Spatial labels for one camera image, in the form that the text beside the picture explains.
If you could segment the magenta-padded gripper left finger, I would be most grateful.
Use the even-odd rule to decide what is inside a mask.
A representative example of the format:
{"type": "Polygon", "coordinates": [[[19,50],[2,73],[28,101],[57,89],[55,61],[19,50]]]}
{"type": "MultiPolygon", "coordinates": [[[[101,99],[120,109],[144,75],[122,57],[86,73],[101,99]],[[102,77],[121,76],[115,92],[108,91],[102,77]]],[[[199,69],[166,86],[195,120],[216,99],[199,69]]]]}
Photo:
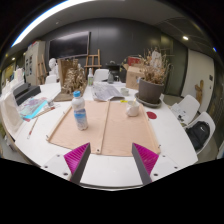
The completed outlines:
{"type": "Polygon", "coordinates": [[[79,185],[90,153],[90,144],[86,143],[65,155],[56,154],[42,169],[79,185]]]}

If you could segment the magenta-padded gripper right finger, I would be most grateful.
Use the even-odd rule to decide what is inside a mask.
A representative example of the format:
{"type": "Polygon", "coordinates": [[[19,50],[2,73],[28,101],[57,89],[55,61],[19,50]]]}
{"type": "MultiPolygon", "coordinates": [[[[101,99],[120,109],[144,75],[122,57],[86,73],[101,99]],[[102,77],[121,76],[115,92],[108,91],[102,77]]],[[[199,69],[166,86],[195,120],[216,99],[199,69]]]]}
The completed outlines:
{"type": "Polygon", "coordinates": [[[167,155],[158,155],[136,143],[132,144],[132,155],[143,185],[152,183],[179,170],[167,155]]]}

